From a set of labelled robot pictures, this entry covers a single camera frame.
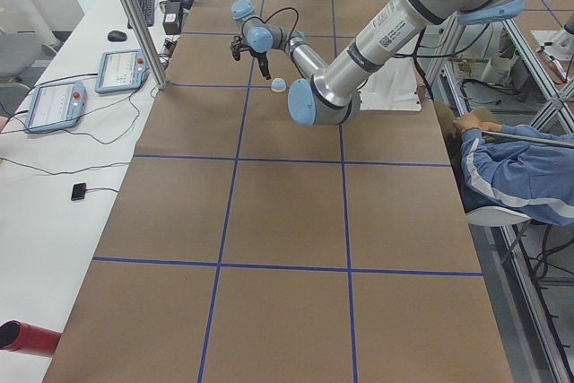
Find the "person's hand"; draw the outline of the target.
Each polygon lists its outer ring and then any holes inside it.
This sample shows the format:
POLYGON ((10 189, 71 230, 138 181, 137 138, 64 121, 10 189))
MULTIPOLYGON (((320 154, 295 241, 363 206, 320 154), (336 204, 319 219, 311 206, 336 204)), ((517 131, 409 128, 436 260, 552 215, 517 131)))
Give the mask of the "person's hand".
POLYGON ((479 107, 461 117, 455 118, 453 127, 455 128, 454 134, 461 136, 464 132, 474 129, 499 133, 502 131, 503 125, 487 108, 479 107))

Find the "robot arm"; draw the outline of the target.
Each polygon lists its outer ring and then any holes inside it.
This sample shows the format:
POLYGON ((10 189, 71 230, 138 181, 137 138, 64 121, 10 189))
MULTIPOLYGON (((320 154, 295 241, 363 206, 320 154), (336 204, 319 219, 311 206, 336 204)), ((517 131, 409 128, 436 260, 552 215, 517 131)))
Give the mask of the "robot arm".
POLYGON ((327 64, 301 32, 268 24, 249 0, 237 0, 231 13, 239 35, 230 49, 235 59, 243 51, 257 58, 263 76, 269 75, 267 52, 285 52, 301 75, 288 93, 291 118, 304 126, 341 125, 360 110, 360 85, 427 26, 450 16, 461 25, 499 22, 518 16, 525 5, 526 0, 390 0, 327 64))

